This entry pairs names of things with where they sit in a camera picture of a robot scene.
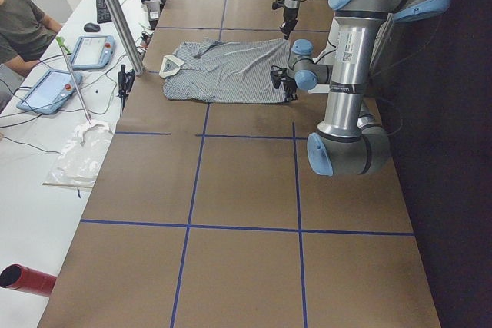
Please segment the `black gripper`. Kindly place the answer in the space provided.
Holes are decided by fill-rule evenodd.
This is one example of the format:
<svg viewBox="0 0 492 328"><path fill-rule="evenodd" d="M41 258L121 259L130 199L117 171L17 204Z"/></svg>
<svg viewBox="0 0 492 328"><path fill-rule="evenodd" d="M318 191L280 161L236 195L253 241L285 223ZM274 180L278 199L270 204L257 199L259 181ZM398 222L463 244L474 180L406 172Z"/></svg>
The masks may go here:
<svg viewBox="0 0 492 328"><path fill-rule="evenodd" d="M299 0L275 0L271 7L273 10L283 9L284 20L279 29L284 39L288 39L298 22Z"/></svg>
<svg viewBox="0 0 492 328"><path fill-rule="evenodd" d="M298 96L297 84L295 80L288 75L286 68L271 66L270 79L275 89L283 89L286 94L286 101L296 101Z"/></svg>

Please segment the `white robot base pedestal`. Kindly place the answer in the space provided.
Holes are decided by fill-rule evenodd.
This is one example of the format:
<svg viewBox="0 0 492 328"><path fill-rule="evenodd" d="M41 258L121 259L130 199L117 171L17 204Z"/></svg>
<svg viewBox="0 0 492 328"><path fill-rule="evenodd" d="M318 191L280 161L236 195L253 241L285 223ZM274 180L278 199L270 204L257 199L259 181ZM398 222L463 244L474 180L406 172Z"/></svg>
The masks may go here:
<svg viewBox="0 0 492 328"><path fill-rule="evenodd" d="M323 65L333 65L335 52L338 46L338 32L339 24L337 23L336 19L333 18L329 35L327 37L327 44L324 50L322 50L320 54L316 58L314 58L315 62Z"/></svg>

